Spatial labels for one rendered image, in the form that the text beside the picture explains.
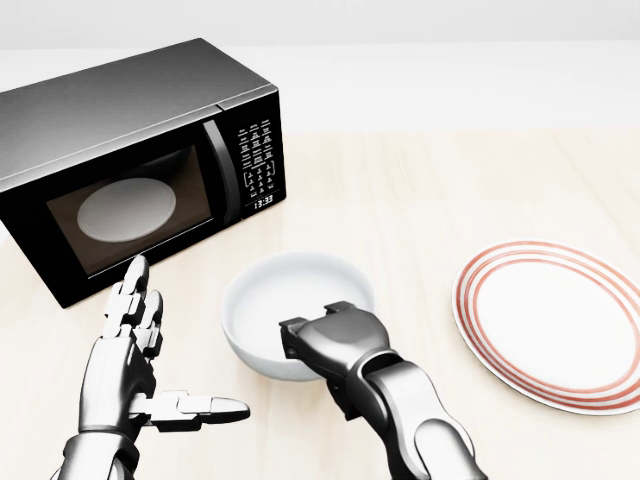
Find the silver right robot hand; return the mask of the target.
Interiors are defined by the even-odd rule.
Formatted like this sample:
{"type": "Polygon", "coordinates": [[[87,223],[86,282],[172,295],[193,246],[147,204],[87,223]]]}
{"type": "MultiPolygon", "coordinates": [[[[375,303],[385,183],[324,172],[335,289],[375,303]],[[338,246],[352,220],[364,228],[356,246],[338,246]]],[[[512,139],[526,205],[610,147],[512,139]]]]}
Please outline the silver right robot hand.
{"type": "Polygon", "coordinates": [[[366,376],[402,361],[389,335],[372,313],[340,301],[315,320],[301,317],[280,323],[285,356],[302,361],[323,377],[347,420],[363,417],[376,431],[388,423],[381,395],[366,376]]]}

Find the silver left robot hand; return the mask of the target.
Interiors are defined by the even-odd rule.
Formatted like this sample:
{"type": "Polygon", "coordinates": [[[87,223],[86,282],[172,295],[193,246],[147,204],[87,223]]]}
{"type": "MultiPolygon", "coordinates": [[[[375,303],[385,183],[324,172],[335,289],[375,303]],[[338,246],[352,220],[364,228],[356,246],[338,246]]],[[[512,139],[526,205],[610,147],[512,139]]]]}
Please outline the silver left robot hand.
{"type": "Polygon", "coordinates": [[[113,285],[106,323],[84,375],[79,430],[116,432],[134,440],[144,426],[189,432],[247,419],[250,409],[238,400],[156,391],[151,361],[163,342],[163,299],[159,291],[147,290],[148,280],[149,264],[138,255],[124,280],[113,285]]]}

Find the white bowl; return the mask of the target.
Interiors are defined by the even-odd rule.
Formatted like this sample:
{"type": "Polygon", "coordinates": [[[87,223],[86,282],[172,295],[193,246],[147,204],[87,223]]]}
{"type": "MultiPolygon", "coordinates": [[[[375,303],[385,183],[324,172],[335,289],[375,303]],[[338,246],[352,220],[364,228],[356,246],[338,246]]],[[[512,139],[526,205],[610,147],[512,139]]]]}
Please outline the white bowl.
{"type": "Polygon", "coordinates": [[[299,360],[285,357],[280,323],[314,320],[325,306],[347,301],[373,312],[375,293],[354,264],[320,251],[277,254],[251,265],[227,289],[221,324],[236,355],[268,378],[312,381],[319,376],[299,360]]]}

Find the white microwave turntable plate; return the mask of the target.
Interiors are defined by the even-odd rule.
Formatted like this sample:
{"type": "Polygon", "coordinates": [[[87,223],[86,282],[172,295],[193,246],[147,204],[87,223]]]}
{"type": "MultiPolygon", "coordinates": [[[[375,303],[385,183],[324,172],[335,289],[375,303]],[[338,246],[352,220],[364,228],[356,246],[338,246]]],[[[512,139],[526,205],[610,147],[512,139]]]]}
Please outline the white microwave turntable plate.
{"type": "Polygon", "coordinates": [[[170,186],[151,178],[110,183],[80,206],[77,223],[88,237],[106,243],[140,239],[172,216],[176,196],[170,186]]]}

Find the white plate with red rings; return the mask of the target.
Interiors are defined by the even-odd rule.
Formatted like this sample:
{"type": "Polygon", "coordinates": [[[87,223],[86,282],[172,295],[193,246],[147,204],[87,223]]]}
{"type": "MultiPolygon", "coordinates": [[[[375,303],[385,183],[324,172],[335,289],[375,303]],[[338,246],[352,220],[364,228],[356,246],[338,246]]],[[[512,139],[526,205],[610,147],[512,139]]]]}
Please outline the white plate with red rings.
{"type": "Polygon", "coordinates": [[[518,392],[578,414],[640,410],[640,276],[568,245],[506,241],[460,268],[452,312],[518,392]]]}

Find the black and silver microwave oven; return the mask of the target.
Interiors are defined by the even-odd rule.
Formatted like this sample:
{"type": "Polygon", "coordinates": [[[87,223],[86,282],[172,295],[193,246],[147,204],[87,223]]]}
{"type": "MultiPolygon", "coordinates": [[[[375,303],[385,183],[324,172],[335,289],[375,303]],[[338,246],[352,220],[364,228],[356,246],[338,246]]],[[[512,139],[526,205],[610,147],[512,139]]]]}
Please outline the black and silver microwave oven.
{"type": "Polygon", "coordinates": [[[279,92],[202,39],[0,93],[0,222],[71,306],[286,196],[279,92]],[[77,223],[120,180],[171,187],[169,220],[106,243],[77,223]]]}

